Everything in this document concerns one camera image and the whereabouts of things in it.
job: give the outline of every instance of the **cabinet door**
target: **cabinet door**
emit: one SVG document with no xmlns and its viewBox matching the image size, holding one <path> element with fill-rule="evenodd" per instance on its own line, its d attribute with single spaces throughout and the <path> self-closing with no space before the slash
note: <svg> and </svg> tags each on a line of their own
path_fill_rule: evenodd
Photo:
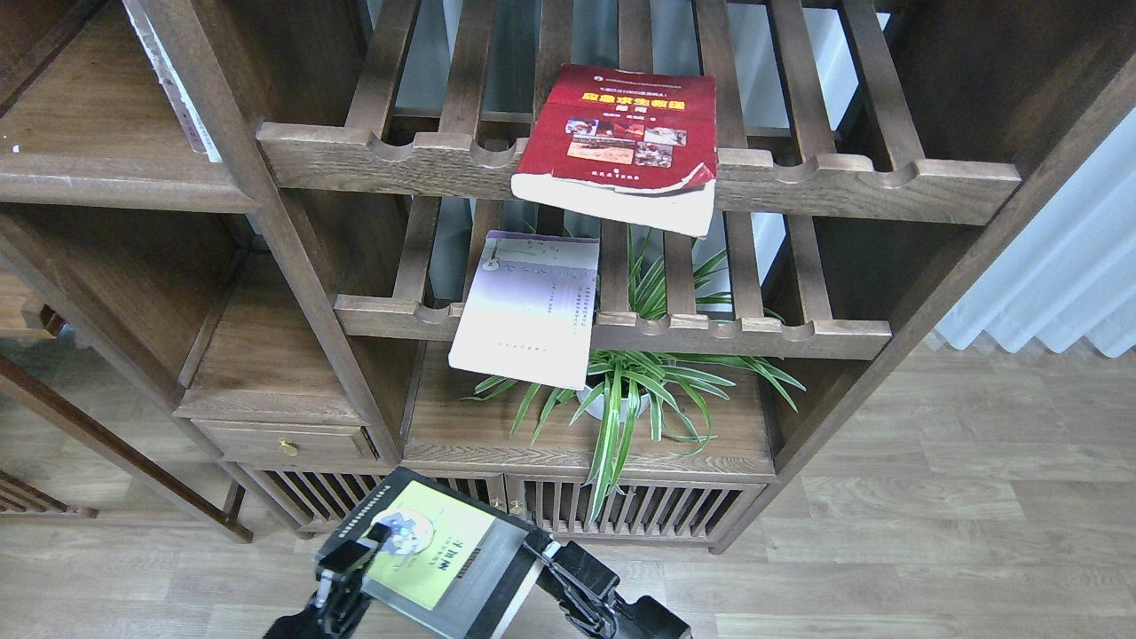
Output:
<svg viewBox="0 0 1136 639">
<path fill-rule="evenodd" d="M 510 513 L 553 534 L 710 543 L 765 484 L 625 483 L 594 521 L 592 487 L 579 478 L 507 475 L 506 488 Z"/>
<path fill-rule="evenodd" d="M 362 501 L 386 473 L 342 472 L 304 467 L 265 468 L 254 473 L 267 480 L 274 498 L 301 523 L 303 532 L 328 532 Z M 504 476 L 462 473 L 456 476 L 424 475 L 458 492 L 506 509 Z"/>
</svg>

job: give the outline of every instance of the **red book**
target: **red book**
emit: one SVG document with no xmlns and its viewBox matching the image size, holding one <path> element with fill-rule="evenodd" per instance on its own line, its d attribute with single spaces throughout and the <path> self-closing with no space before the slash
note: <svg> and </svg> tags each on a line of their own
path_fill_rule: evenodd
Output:
<svg viewBox="0 0 1136 639">
<path fill-rule="evenodd" d="M 516 197 L 705 235 L 718 173 L 712 77 L 565 65 L 533 127 Z"/>
</svg>

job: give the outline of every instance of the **drawer knob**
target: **drawer knob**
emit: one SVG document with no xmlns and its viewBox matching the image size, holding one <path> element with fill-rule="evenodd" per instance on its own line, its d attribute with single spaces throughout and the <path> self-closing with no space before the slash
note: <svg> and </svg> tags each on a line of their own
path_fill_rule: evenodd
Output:
<svg viewBox="0 0 1136 639">
<path fill-rule="evenodd" d="M 281 453 L 287 455 L 289 457 L 295 457 L 300 454 L 300 448 L 291 440 L 281 438 Z"/>
</svg>

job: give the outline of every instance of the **wooden floor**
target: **wooden floor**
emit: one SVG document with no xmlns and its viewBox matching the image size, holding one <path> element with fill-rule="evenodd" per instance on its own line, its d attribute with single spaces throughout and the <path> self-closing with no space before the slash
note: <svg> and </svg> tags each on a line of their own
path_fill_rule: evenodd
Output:
<svg viewBox="0 0 1136 639">
<path fill-rule="evenodd" d="M 225 481 L 97 355 L 0 342 L 122 437 L 216 496 Z M 1136 356 L 920 347 L 722 556 L 592 545 L 628 598 L 699 639 L 1136 637 Z M 33 456 L 36 462 L 26 462 Z M 161 508 L 0 403 L 0 467 L 64 500 Z M 204 530 L 0 523 L 0 638 L 259 637 L 312 590 L 320 540 L 245 509 Z M 426 637 L 373 607 L 356 637 Z M 534 592 L 508 637 L 576 637 Z"/>
</svg>

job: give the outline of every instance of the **white plant pot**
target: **white plant pot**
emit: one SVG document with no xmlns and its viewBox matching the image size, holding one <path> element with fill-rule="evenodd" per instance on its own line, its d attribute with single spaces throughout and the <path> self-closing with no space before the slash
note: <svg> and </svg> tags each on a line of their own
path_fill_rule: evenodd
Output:
<svg viewBox="0 0 1136 639">
<path fill-rule="evenodd" d="M 583 389 L 576 391 L 576 399 L 580 404 L 584 404 L 584 400 L 587 399 L 587 396 L 591 395 L 591 393 L 592 393 L 592 387 L 585 385 Z M 627 398 L 624 398 L 619 403 L 619 423 L 624 423 L 624 422 L 627 421 L 627 405 L 628 404 L 629 404 L 629 401 L 627 400 Z M 646 395 L 646 393 L 641 395 L 640 396 L 640 409 L 638 409 L 638 413 L 635 414 L 635 416 L 638 417 L 640 415 L 642 415 L 643 412 L 646 410 L 650 406 L 651 406 L 651 396 Z M 585 408 L 585 410 L 587 412 L 588 415 L 591 415 L 591 416 L 593 416 L 596 420 L 599 420 L 599 421 L 602 422 L 603 421 L 603 393 L 601 392 L 599 397 L 596 397 L 595 399 L 593 399 L 592 403 L 587 405 L 587 407 Z"/>
</svg>

